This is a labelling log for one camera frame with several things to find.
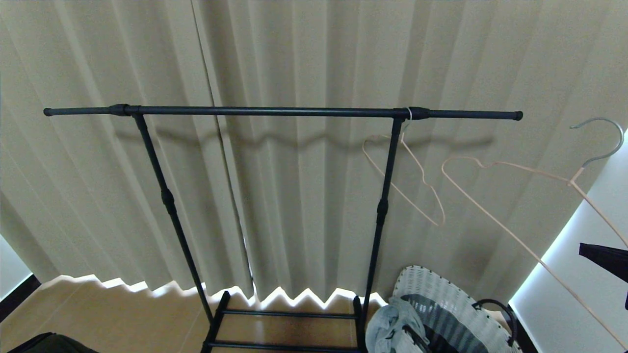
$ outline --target light blue cloth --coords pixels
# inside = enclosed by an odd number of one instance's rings
[[[369,322],[366,328],[366,348],[369,353],[407,352],[401,349],[402,336],[405,334],[403,326],[409,326],[419,335],[425,346],[430,341],[425,336],[425,328],[414,310],[414,307],[400,298],[392,297],[388,305],[380,308]]]

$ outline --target rack lower shelf bar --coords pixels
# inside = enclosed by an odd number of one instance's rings
[[[151,160],[155,176],[161,188],[161,199],[164,206],[168,210],[175,233],[179,240],[181,250],[185,256],[190,274],[194,280],[194,284],[198,291],[203,309],[210,322],[210,328],[207,332],[205,342],[202,346],[202,353],[209,353],[213,347],[230,347],[240,349],[260,349],[260,350],[284,350],[293,352],[361,352],[366,353],[364,341],[365,325],[369,309],[369,298],[375,277],[377,266],[377,257],[379,255],[379,245],[381,243],[384,221],[388,212],[388,193],[391,186],[391,178],[393,175],[394,158],[397,151],[397,142],[401,132],[401,125],[407,119],[421,120],[429,117],[451,117],[464,119],[502,119],[502,120],[521,120],[523,113],[516,112],[497,112],[497,111],[433,111],[422,107],[407,108],[391,108],[391,109],[371,109],[371,108],[299,108],[299,107],[177,107],[177,106],[130,106],[128,104],[115,104],[109,107],[81,107],[81,108],[45,108],[43,110],[46,116],[57,115],[84,115],[84,114],[112,114],[117,116],[132,116],[135,118],[138,129],[142,135],[146,151]],[[319,117],[390,117],[393,119],[391,142],[388,150],[388,159],[386,161],[386,171],[384,173],[384,183],[382,185],[381,199],[377,205],[376,231],[373,238],[373,246],[371,251],[371,261],[369,263],[369,271],[367,276],[367,286],[364,304],[360,304],[360,299],[356,296],[353,299],[353,314],[326,314],[326,313],[289,313],[289,312],[259,312],[255,310],[234,310],[228,309],[229,299],[231,296],[227,291],[222,295],[215,315],[212,315],[211,309],[202,288],[202,283],[196,269],[196,265],[192,259],[189,245],[185,239],[183,228],[179,216],[176,212],[175,200],[168,189],[166,180],[161,170],[159,159],[155,152],[150,133],[144,120],[145,114],[157,115],[219,115],[219,116],[319,116]],[[229,315],[264,315],[278,317],[310,317],[310,318],[329,318],[329,319],[347,319],[355,321],[355,331],[358,341],[358,347],[317,347],[309,345],[276,345],[276,344],[255,344],[245,342],[228,342],[217,340],[220,324],[225,314]]]

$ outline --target black baseboard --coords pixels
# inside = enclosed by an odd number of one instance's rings
[[[510,305],[508,305],[508,309],[513,312]],[[508,326],[511,326],[512,322],[510,320],[510,317],[508,317],[508,314],[504,312],[502,312],[502,314],[506,319],[506,323],[508,323]],[[534,343],[532,343],[530,336],[526,332],[526,329],[523,328],[523,325],[521,325],[521,322],[519,320],[517,320],[517,343],[519,344],[521,352],[523,353],[539,353],[539,350],[536,348]]]
[[[29,278],[26,278],[22,284],[15,288],[5,299],[0,301],[0,322],[4,321],[4,319],[39,288],[39,286],[41,286],[41,283],[35,278],[34,274],[31,274]]]

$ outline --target light under curtain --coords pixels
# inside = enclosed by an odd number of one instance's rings
[[[451,155],[571,175],[628,119],[628,2],[102,1],[0,3],[3,236],[40,280],[193,286],[139,133],[126,117],[44,106],[403,107],[521,110],[412,122],[405,141],[447,213],[434,227],[391,192],[375,289],[430,268],[508,301],[534,259],[443,179]],[[208,293],[365,287],[381,176],[362,154],[385,119],[147,116]],[[370,144],[383,166],[386,142]],[[588,189],[603,163],[578,180]],[[577,205],[556,182],[448,171],[543,253]],[[399,150],[393,182],[438,217]]]

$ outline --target curtain fold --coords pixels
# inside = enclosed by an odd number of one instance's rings
[[[508,301],[534,266],[440,172],[451,155],[570,177],[627,122],[626,1],[196,1],[0,4],[3,236],[42,280],[95,273],[192,287],[132,120],[44,117],[125,102],[522,110],[524,119],[412,122],[406,142],[443,200],[434,227],[391,192],[375,289],[411,264]],[[208,292],[256,284],[363,295],[382,177],[362,154],[389,119],[147,116]],[[380,166],[387,141],[368,144]],[[393,182],[438,217],[399,150]],[[587,189],[602,162],[579,180]],[[579,204],[505,167],[449,174],[543,253]]]

